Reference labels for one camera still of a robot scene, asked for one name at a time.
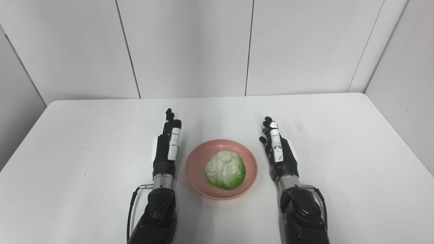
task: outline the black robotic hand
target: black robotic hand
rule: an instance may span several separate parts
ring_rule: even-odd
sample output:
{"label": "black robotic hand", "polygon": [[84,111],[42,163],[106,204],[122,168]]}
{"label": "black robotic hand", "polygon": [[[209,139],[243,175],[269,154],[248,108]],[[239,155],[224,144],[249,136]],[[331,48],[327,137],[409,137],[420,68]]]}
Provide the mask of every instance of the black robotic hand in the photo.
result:
{"label": "black robotic hand", "polygon": [[[166,122],[163,132],[158,137],[157,151],[154,159],[153,190],[148,194],[148,205],[145,213],[137,223],[131,237],[129,237],[129,224],[127,225],[128,244],[170,244],[173,240],[177,215],[175,211],[175,160],[178,155],[179,137],[181,133],[181,120],[174,119],[172,109],[166,111]],[[133,193],[128,214],[128,223],[131,219],[132,205],[138,189],[147,188],[148,185],[139,186]]]}
{"label": "black robotic hand", "polygon": [[262,132],[265,137],[261,136],[259,140],[264,144],[265,153],[271,164],[272,180],[277,183],[277,180],[284,175],[298,177],[297,161],[288,141],[280,135],[277,123],[267,116],[262,124],[264,125]]}
{"label": "black robotic hand", "polygon": [[277,123],[265,117],[263,125],[265,137],[259,140],[265,145],[271,178],[282,190],[279,207],[286,243],[329,244],[327,210],[321,192],[313,186],[300,184],[297,161],[288,141],[280,135]]}

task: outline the white tape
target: white tape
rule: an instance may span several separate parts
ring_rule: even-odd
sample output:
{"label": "white tape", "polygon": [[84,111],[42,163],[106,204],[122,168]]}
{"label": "white tape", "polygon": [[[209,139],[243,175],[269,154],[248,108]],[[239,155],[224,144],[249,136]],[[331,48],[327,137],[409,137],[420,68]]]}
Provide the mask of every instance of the white tape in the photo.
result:
{"label": "white tape", "polygon": [[176,157],[178,156],[180,135],[181,135],[180,128],[172,129],[172,137],[170,138],[170,143],[169,143],[169,153],[167,155],[167,158],[169,160],[176,160]]}
{"label": "white tape", "polygon": [[154,140],[152,142],[151,162],[154,162],[155,156],[157,155],[157,144],[158,144],[158,137],[154,136]]}

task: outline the black cable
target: black cable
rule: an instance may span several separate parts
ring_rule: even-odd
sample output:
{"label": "black cable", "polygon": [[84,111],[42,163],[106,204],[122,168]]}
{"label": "black cable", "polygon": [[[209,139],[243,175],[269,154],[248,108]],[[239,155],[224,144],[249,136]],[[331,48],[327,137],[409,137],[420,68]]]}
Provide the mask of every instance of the black cable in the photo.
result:
{"label": "black cable", "polygon": [[133,192],[133,196],[131,196],[130,210],[128,211],[128,220],[127,220],[127,242],[130,239],[131,213],[133,212],[133,205],[139,189],[140,188],[137,187],[137,189]]}
{"label": "black cable", "polygon": [[325,230],[327,230],[328,226],[327,226],[327,207],[325,205],[326,201],[324,199],[324,196],[321,194],[321,192],[319,191],[318,188],[314,187],[313,190],[318,194],[319,198],[321,199],[322,205],[324,207],[324,223],[325,223],[325,227],[326,227]]}

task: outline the white table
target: white table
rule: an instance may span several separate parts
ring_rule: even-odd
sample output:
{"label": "white table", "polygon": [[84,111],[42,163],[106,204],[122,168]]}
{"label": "white table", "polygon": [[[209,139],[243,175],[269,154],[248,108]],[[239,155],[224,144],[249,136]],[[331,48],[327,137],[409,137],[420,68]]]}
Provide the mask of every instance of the white table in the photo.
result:
{"label": "white table", "polygon": [[[292,140],[301,182],[324,194],[331,243],[434,243],[434,178],[359,93],[53,102],[0,172],[0,243],[125,243],[131,193],[151,183],[168,107],[183,123],[174,244],[281,243],[258,140],[266,115]],[[258,162],[255,184],[233,200],[201,197],[185,178],[191,150],[217,138],[245,145]]]}

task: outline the wall seam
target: wall seam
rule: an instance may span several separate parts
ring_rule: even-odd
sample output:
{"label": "wall seam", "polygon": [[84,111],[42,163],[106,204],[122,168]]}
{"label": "wall seam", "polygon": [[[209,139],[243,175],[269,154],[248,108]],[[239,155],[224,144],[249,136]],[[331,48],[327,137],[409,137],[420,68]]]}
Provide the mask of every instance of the wall seam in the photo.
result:
{"label": "wall seam", "polygon": [[136,77],[135,70],[134,70],[133,59],[131,58],[130,47],[128,45],[127,35],[125,34],[124,23],[122,21],[121,11],[119,10],[118,0],[115,0],[115,3],[116,3],[116,9],[118,11],[119,21],[121,23],[122,34],[124,35],[125,45],[127,47],[128,57],[130,58],[131,70],[133,71],[133,76],[134,76],[134,81],[135,81],[136,88],[137,88],[138,97],[139,97],[139,99],[141,99],[140,88],[139,88],[138,83],[137,83],[137,77]]}
{"label": "wall seam", "polygon": [[350,85],[348,86],[347,92],[348,92],[348,91],[350,90],[350,88],[351,88],[351,84],[352,84],[352,82],[353,82],[353,80],[354,80],[354,77],[355,77],[355,75],[356,75],[356,73],[357,73],[358,67],[360,66],[360,62],[361,62],[362,59],[363,59],[363,55],[365,54],[366,47],[368,46],[369,40],[371,39],[372,32],[374,32],[375,25],[377,24],[378,17],[380,17],[381,10],[383,9],[384,2],[385,2],[385,1],[386,1],[386,0],[383,0],[383,3],[381,4],[380,11],[379,11],[378,14],[377,14],[377,18],[375,19],[374,26],[372,27],[371,33],[369,34],[368,40],[366,41],[365,47],[363,48],[362,55],[360,56],[360,59],[359,59],[359,61],[358,61],[357,67],[356,67],[356,69],[355,69],[355,71],[354,71],[353,77],[351,78],[351,82],[350,82]]}
{"label": "wall seam", "polygon": [[375,72],[377,71],[378,66],[380,65],[381,60],[383,59],[384,53],[386,52],[387,47],[389,46],[390,41],[392,40],[393,35],[395,34],[396,28],[399,25],[399,22],[402,19],[402,16],[404,15],[405,10],[407,9],[408,3],[410,2],[410,0],[407,0],[407,2],[404,5],[404,8],[401,11],[401,14],[399,15],[398,20],[396,21],[395,26],[393,27],[392,33],[389,36],[389,39],[386,42],[386,45],[384,46],[383,51],[381,52],[380,58],[378,59],[377,64],[375,65],[374,70],[372,71],[371,77],[369,78],[368,83],[366,84],[365,90],[363,91],[363,93],[366,93],[366,90],[368,89],[369,84],[371,84],[372,78],[374,77]]}
{"label": "wall seam", "polygon": [[246,87],[244,89],[244,96],[247,96],[247,80],[249,79],[250,46],[252,44],[252,27],[253,27],[253,11],[254,11],[254,9],[255,9],[255,0],[252,1],[252,19],[250,20],[249,52],[247,55]]}
{"label": "wall seam", "polygon": [[27,77],[29,78],[30,82],[32,83],[33,88],[36,90],[36,93],[38,94],[38,96],[39,96],[39,98],[41,99],[42,103],[44,104],[45,107],[47,107],[47,104],[45,103],[44,99],[42,98],[42,95],[41,95],[41,93],[39,92],[38,88],[36,87],[35,83],[33,82],[32,78],[30,77],[29,72],[27,72],[27,69],[26,69],[26,67],[24,66],[24,63],[22,62],[20,56],[19,56],[18,53],[16,52],[15,47],[12,45],[12,42],[10,41],[9,37],[8,37],[6,34],[5,34],[4,36],[6,37],[6,40],[9,42],[10,47],[12,48],[12,50],[13,50],[15,56],[17,57],[18,61],[20,62],[21,67],[23,68],[24,72],[26,72]]}

